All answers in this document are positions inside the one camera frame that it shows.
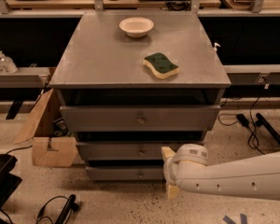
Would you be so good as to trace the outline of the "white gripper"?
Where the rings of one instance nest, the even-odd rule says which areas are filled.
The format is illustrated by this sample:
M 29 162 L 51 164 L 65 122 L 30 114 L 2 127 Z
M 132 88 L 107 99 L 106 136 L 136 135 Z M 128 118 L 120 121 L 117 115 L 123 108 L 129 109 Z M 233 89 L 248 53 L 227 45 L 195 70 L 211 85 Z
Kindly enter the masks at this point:
M 166 180 L 167 198 L 175 199 L 180 188 L 175 185 L 177 166 L 182 161 L 198 163 L 201 166 L 208 164 L 208 151 L 205 147 L 196 144 L 185 144 L 178 151 L 173 151 L 170 147 L 161 148 L 162 159 L 164 161 L 163 173 Z

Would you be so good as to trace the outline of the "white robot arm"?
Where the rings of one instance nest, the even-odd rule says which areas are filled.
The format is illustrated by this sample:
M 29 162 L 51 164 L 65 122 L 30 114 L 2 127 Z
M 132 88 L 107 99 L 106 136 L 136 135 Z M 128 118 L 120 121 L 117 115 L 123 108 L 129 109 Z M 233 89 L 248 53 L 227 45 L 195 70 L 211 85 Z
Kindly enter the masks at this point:
M 181 190 L 200 194 L 280 201 L 280 151 L 216 165 L 208 163 L 208 151 L 185 144 L 177 151 L 161 149 L 167 197 Z

